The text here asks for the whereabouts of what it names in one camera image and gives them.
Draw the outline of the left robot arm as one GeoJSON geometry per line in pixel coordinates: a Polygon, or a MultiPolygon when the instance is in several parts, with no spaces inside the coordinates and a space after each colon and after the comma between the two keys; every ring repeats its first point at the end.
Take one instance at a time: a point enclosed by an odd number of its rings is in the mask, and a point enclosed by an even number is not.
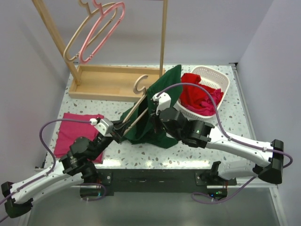
{"type": "Polygon", "coordinates": [[[96,186],[102,190],[102,199],[106,188],[99,183],[99,173],[94,160],[112,143],[121,142],[128,123],[110,121],[106,118],[92,118],[88,121],[76,122],[94,127],[98,132],[96,138],[77,138],[70,146],[67,154],[59,160],[53,159],[50,167],[21,182],[5,182],[1,185],[8,218],[17,218],[28,213],[33,204],[47,194],[51,194],[65,186],[96,186]]]}

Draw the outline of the green t shirt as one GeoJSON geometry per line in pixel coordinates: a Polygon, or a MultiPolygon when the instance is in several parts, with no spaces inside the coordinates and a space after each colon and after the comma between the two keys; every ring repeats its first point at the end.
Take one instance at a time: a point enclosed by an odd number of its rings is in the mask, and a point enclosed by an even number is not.
{"type": "Polygon", "coordinates": [[[137,109],[129,118],[132,124],[142,113],[145,113],[141,119],[123,136],[122,140],[127,140],[131,144],[151,144],[160,148],[168,149],[178,141],[166,135],[162,129],[159,116],[167,108],[163,106],[162,101],[155,101],[153,98],[160,94],[159,99],[170,97],[170,107],[173,107],[182,93],[182,86],[166,88],[181,82],[182,66],[176,65],[166,71],[155,83],[153,83],[146,92],[145,99],[139,104],[137,109]]]}

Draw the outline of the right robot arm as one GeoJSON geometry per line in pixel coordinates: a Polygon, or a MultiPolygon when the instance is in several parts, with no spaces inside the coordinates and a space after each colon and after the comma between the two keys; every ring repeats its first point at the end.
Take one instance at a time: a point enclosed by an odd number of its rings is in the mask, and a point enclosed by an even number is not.
{"type": "Polygon", "coordinates": [[[155,132],[164,131],[189,147],[215,149],[246,159],[228,164],[214,162],[201,177],[215,185],[237,177],[258,177],[270,184],[282,183],[284,143],[281,140],[260,142],[233,134],[226,136],[213,124],[188,120],[173,107],[154,111],[150,118],[155,132]]]}

